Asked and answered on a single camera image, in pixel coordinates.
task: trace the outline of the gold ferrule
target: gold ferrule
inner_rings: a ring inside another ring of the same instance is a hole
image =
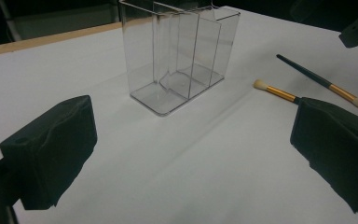
[[[346,99],[349,102],[352,102],[354,99],[357,98],[355,95],[350,94],[349,92],[342,90],[340,87],[338,87],[338,86],[336,86],[334,84],[331,84],[328,87],[328,89],[330,91],[335,92],[336,94],[338,94],[339,96],[341,96],[342,98]]]
[[[294,102],[295,99],[296,99],[296,97],[293,94],[290,94],[290,93],[285,92],[285,91],[281,91],[281,90],[276,89],[276,88],[271,87],[271,86],[267,87],[267,91],[272,93],[272,94],[274,94],[274,95],[282,97],[283,99],[285,99],[287,101],[290,101],[290,102]]]

